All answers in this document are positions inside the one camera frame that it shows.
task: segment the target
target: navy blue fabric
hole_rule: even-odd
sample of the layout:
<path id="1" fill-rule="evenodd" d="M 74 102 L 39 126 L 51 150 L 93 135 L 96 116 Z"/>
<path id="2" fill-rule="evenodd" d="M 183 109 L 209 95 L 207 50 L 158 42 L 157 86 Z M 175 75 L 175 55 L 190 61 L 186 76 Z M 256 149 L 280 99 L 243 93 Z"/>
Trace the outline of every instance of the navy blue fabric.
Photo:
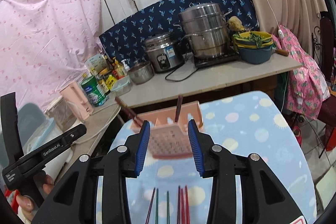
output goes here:
<path id="1" fill-rule="evenodd" d="M 144 40 L 154 34 L 174 32 L 175 37 L 182 41 L 181 27 L 174 27 L 179 22 L 178 13 L 201 3 L 220 3 L 222 11 L 230 11 L 227 19 L 237 16 L 245 26 L 252 30 L 258 29 L 258 21 L 252 0 L 161 0 L 140 10 L 117 23 L 100 36 L 107 52 L 118 60 L 127 59 L 130 66 L 135 60 L 146 60 Z M 181 43 L 182 52 L 189 51 L 189 45 L 184 40 Z"/>

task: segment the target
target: electric stove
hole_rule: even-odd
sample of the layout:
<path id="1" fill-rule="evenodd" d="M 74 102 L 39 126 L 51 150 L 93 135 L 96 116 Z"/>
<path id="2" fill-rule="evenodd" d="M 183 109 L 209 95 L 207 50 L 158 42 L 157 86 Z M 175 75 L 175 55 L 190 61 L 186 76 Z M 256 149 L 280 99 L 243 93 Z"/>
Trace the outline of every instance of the electric stove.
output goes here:
<path id="1" fill-rule="evenodd" d="M 229 52 L 225 55 L 216 58 L 208 58 L 208 59 L 199 59 L 194 56 L 194 64 L 195 68 L 207 68 L 215 65 L 236 61 L 239 59 L 239 54 L 235 52 L 232 48 L 230 48 Z"/>

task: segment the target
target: pineapple print fabric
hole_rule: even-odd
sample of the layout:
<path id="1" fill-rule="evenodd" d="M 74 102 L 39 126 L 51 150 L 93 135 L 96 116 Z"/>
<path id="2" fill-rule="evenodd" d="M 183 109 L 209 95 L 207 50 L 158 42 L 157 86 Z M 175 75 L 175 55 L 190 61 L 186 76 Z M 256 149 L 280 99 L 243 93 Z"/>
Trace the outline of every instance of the pineapple print fabric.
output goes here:
<path id="1" fill-rule="evenodd" d="M 280 25 L 284 39 L 273 36 L 278 48 L 289 52 L 289 56 L 302 64 L 301 68 L 289 72 L 287 88 L 288 110 L 317 119 L 322 106 L 323 92 L 319 78 L 319 67 L 315 60 L 300 46 L 295 35 L 285 26 Z"/>

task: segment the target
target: finger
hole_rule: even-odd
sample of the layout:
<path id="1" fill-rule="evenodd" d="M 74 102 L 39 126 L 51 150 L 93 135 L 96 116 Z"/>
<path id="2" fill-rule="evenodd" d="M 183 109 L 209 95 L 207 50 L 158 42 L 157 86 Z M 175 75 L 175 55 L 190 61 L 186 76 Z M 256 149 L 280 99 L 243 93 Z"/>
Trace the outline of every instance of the finger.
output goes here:
<path id="1" fill-rule="evenodd" d="M 34 208 L 33 202 L 25 196 L 17 195 L 16 202 L 23 210 L 28 212 L 30 212 Z"/>
<path id="2" fill-rule="evenodd" d="M 54 188 L 53 185 L 50 185 L 50 184 L 43 184 L 43 191 L 49 195 L 51 190 Z"/>
<path id="3" fill-rule="evenodd" d="M 28 219 L 30 222 L 33 220 L 33 214 L 31 213 L 31 212 L 28 212 L 28 211 L 26 211 L 26 210 L 24 210 L 24 209 L 22 209 L 22 214 L 24 215 L 24 217 L 26 218 L 26 219 Z"/>
<path id="4" fill-rule="evenodd" d="M 54 185 L 54 180 L 53 180 L 53 178 L 52 178 L 51 176 L 49 176 L 49 175 L 46 175 L 46 176 L 45 176 L 45 182 L 46 182 L 46 184 Z"/>

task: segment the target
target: dark red chair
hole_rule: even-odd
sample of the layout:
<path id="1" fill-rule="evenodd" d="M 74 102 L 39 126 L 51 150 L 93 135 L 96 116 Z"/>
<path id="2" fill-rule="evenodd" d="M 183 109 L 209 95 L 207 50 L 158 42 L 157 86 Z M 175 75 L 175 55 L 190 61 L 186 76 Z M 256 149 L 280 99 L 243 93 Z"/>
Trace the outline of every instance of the dark red chair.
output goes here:
<path id="1" fill-rule="evenodd" d="M 323 17 L 320 20 L 320 43 L 317 41 L 315 27 L 314 33 L 311 34 L 312 40 L 312 57 L 315 59 L 316 51 L 320 51 L 320 57 L 316 56 L 318 60 L 318 65 L 321 68 L 322 73 L 325 76 L 326 81 L 330 82 L 331 70 L 334 64 L 333 60 L 333 48 L 334 48 L 334 28 L 329 18 Z M 330 96 L 327 100 L 322 103 L 318 119 L 325 124 L 336 128 L 336 97 Z M 333 134 L 330 134 L 322 153 L 319 158 L 323 155 L 331 137 Z"/>

